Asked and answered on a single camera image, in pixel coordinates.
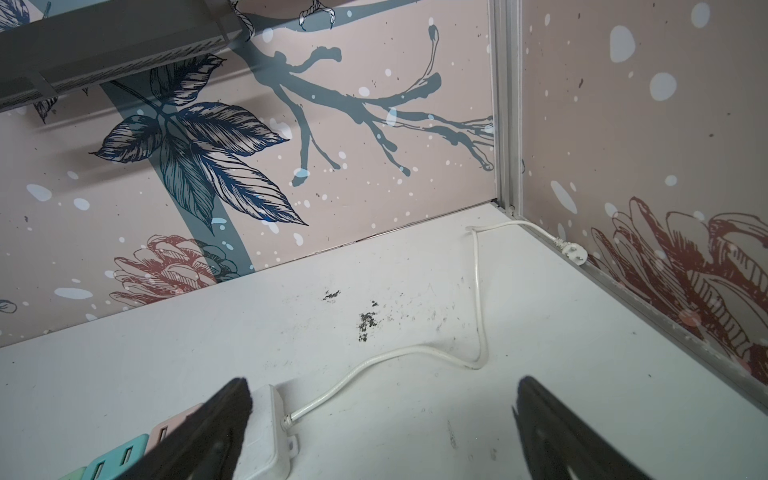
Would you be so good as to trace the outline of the green charger plug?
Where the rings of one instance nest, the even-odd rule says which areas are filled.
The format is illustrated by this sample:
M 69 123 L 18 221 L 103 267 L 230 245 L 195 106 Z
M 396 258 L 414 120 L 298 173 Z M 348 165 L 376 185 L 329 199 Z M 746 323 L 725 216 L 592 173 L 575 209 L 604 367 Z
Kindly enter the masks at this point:
M 85 467 L 80 467 L 63 475 L 58 480 L 82 480 L 85 471 L 86 471 Z

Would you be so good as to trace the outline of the white multicolour power strip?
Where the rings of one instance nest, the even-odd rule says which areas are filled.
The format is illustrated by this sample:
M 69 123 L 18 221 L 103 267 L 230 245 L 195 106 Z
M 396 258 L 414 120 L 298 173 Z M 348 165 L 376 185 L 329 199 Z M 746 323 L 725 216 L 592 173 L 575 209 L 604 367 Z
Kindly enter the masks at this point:
M 297 437 L 283 429 L 283 399 L 272 385 L 253 390 L 251 399 L 252 411 L 233 478 L 287 479 L 299 446 Z

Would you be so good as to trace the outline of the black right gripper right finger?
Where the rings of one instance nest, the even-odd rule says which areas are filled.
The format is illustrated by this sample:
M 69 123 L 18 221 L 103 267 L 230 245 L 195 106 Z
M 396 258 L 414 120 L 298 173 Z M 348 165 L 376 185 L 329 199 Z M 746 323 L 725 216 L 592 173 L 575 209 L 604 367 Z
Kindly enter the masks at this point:
M 535 480 L 648 477 L 531 376 L 520 380 L 512 411 Z

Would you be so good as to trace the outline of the pink USB charger plug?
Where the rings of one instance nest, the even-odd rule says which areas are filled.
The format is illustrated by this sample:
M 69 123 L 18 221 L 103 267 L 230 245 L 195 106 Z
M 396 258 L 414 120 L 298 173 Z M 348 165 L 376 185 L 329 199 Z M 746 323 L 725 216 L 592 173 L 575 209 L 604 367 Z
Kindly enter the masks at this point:
M 155 425 L 149 433 L 148 443 L 145 452 L 154 449 L 159 443 L 164 441 L 175 429 L 183 424 L 189 416 L 195 413 L 202 403 L 198 403 L 160 423 Z

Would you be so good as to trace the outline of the teal charger plug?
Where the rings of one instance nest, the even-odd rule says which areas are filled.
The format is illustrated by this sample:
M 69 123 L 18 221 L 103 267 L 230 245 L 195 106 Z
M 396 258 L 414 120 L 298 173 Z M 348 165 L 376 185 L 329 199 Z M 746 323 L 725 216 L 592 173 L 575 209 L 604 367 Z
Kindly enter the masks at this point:
M 95 458 L 86 467 L 82 480 L 112 480 L 127 472 L 146 451 L 149 435 L 142 434 Z

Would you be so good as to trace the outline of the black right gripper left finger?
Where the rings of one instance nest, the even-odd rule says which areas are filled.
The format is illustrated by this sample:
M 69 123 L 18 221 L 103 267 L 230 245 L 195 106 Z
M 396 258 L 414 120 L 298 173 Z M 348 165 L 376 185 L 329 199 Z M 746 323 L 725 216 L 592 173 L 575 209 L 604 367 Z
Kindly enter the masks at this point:
M 230 380 L 119 477 L 232 479 L 252 408 L 247 380 L 243 377 Z

